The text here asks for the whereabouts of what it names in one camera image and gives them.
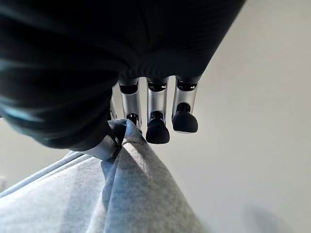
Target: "black fabric sleeve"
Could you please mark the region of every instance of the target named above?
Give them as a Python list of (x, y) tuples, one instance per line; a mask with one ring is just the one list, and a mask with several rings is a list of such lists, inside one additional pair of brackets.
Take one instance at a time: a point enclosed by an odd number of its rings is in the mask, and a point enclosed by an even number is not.
[(79, 30), (74, 17), (82, 11), (61, 1), (0, 0), (0, 116), (52, 148), (87, 150), (110, 129), (118, 73), (106, 65), (113, 57), (81, 36), (87, 26)]

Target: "black cloth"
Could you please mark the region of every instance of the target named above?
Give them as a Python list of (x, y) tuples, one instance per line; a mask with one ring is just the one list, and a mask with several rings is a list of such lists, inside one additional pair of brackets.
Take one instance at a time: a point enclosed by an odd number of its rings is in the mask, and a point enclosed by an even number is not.
[(118, 79), (201, 75), (243, 2), (0, 0), (0, 115), (46, 146), (89, 149)]

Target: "silver metal cylinder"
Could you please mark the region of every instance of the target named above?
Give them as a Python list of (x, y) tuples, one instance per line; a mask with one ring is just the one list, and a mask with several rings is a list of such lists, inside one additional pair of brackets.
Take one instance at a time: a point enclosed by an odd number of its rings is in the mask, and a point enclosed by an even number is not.
[(167, 104), (167, 84), (166, 88), (162, 91), (152, 91), (148, 89), (148, 123), (151, 120), (151, 113), (154, 111), (159, 111), (163, 114), (163, 121), (166, 123), (166, 104)]
[(126, 118), (129, 114), (138, 115), (138, 125), (141, 128), (141, 108), (140, 108), (140, 96), (139, 96), (139, 79), (137, 80), (137, 91), (131, 94), (122, 93), (122, 106), (124, 117)]
[(111, 97), (111, 100), (110, 100), (110, 117), (112, 120), (118, 119), (113, 97)]
[(172, 111), (172, 118), (175, 116), (177, 112), (177, 106), (180, 103), (187, 103), (190, 106), (190, 113), (193, 113), (195, 96), (198, 89), (198, 84), (196, 87), (191, 91), (182, 91), (177, 87), (177, 78), (176, 78), (176, 85), (175, 85), (175, 93), (174, 93), (174, 101), (173, 101), (173, 111)]

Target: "gray fabric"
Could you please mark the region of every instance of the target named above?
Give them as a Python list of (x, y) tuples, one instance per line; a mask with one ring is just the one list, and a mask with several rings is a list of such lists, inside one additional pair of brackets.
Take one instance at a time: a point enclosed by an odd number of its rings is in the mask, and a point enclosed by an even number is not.
[(171, 174), (130, 121), (102, 161), (71, 152), (0, 194), (0, 232), (202, 233)]

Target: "robotic hand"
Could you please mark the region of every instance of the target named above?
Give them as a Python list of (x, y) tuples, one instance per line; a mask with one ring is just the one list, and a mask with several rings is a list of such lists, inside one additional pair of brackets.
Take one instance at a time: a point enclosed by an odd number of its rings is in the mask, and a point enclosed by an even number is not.
[(0, 0), (0, 115), (53, 148), (117, 145), (107, 119), (119, 82), (124, 116), (141, 126), (138, 77), (148, 81), (151, 143), (196, 132), (198, 81), (244, 0)]

